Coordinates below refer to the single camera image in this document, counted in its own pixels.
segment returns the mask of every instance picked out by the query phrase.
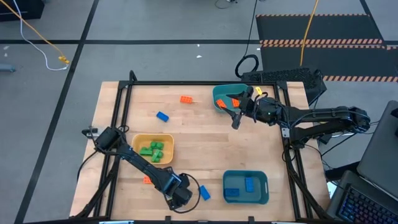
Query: laptop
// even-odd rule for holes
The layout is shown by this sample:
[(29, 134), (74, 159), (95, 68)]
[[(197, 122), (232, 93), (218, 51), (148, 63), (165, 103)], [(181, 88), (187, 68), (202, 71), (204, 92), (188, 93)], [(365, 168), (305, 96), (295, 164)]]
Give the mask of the laptop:
[(390, 101), (357, 166), (347, 170), (331, 198), (330, 216), (347, 222), (398, 224), (398, 118)]

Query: orange lego block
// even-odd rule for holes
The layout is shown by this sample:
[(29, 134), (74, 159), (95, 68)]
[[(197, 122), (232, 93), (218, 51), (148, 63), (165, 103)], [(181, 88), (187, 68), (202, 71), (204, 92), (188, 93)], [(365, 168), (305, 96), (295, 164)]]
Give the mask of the orange lego block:
[(220, 108), (226, 108), (226, 105), (225, 105), (225, 103), (224, 103), (224, 101), (223, 101), (222, 99), (218, 99), (218, 100), (216, 101), (216, 103), (217, 103), (217, 105), (218, 105)]
[(192, 103), (193, 98), (191, 96), (181, 96), (180, 102), (181, 103)]
[(151, 184), (152, 181), (150, 181), (150, 178), (148, 176), (144, 177), (144, 184)]
[(233, 105), (234, 107), (239, 107), (239, 100), (237, 100), (237, 99), (232, 99), (232, 105)]

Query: blue bin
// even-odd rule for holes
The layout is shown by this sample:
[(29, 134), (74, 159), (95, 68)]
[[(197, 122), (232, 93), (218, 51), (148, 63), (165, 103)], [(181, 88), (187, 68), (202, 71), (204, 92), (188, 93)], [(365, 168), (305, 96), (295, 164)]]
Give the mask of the blue bin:
[(231, 111), (239, 111), (239, 108), (234, 108), (232, 105), (232, 98), (227, 97), (227, 94), (239, 94), (246, 91), (248, 86), (246, 84), (228, 84), (228, 85), (218, 85), (213, 89), (213, 104), (217, 112), (226, 113), (224, 110), (220, 109), (216, 103), (217, 100), (221, 99), (224, 101), (227, 109)]
[[(246, 178), (252, 178), (252, 192), (246, 190)], [(225, 189), (239, 189), (239, 196), (227, 196)], [(259, 203), (265, 205), (269, 200), (268, 180), (262, 171), (227, 170), (223, 176), (223, 195), (227, 203)]]

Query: yellow bowl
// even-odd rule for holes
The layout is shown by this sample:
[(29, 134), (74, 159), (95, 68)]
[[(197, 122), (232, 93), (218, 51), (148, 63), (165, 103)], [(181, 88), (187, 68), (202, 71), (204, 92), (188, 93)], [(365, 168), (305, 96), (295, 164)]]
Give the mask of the yellow bowl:
[(160, 162), (151, 162), (151, 156), (143, 156), (143, 158), (151, 164), (168, 164), (173, 159), (174, 138), (171, 134), (137, 134), (132, 139), (132, 148), (134, 152), (139, 153), (142, 147), (149, 147), (152, 141), (164, 143), (163, 157)]

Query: blue lego block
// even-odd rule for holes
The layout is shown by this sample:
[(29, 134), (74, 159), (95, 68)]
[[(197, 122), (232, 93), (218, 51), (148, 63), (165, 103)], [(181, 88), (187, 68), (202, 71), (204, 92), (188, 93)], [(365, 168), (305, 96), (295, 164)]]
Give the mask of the blue lego block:
[(224, 189), (225, 196), (227, 197), (236, 197), (239, 196), (239, 189)]
[(244, 181), (246, 182), (246, 192), (254, 192), (253, 178), (246, 177)]
[(200, 186), (200, 195), (203, 197), (204, 200), (208, 200), (210, 198), (210, 194), (206, 190), (206, 187), (204, 185)]
[(163, 114), (162, 112), (157, 112), (156, 117), (158, 117), (159, 119), (161, 119), (164, 122), (167, 122), (169, 120), (169, 116), (167, 116), (166, 114)]

